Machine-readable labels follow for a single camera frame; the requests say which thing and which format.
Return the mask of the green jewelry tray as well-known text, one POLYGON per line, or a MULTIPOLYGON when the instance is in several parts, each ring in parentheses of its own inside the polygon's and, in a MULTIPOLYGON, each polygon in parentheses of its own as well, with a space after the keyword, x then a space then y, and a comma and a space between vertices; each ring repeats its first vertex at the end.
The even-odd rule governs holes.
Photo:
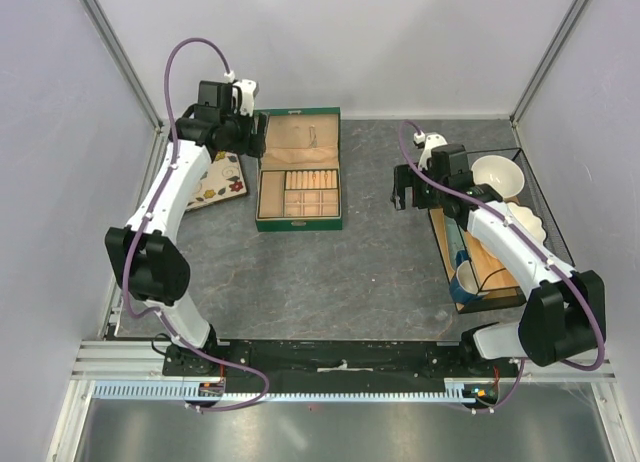
POLYGON ((259 177, 257 219, 339 218, 337 169, 271 170, 259 177))

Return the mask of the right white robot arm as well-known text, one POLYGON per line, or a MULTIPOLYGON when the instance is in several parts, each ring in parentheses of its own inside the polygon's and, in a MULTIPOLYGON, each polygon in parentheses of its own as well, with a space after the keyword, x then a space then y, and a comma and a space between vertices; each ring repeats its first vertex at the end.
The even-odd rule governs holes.
POLYGON ((440 208, 486 246, 513 276, 526 299, 521 319, 471 332, 458 363, 477 376, 494 359, 526 358, 540 367, 563 363, 595 371, 605 360, 605 284, 547 249, 519 222, 499 192, 474 181, 461 144, 424 148, 422 164, 406 160, 393 170, 397 209, 440 208))

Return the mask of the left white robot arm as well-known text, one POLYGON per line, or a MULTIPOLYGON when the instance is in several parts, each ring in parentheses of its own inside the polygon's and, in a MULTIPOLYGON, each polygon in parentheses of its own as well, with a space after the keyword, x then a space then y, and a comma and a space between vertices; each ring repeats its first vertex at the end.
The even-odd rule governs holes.
POLYGON ((219 153, 264 154, 268 118, 254 111, 258 92, 249 79, 201 82, 196 103, 170 121, 167 151, 140 206, 105 235, 124 309, 133 319, 156 316, 173 343, 187 348, 185 364, 198 375, 215 371, 220 353, 188 293, 191 269, 177 233, 196 183, 219 153))

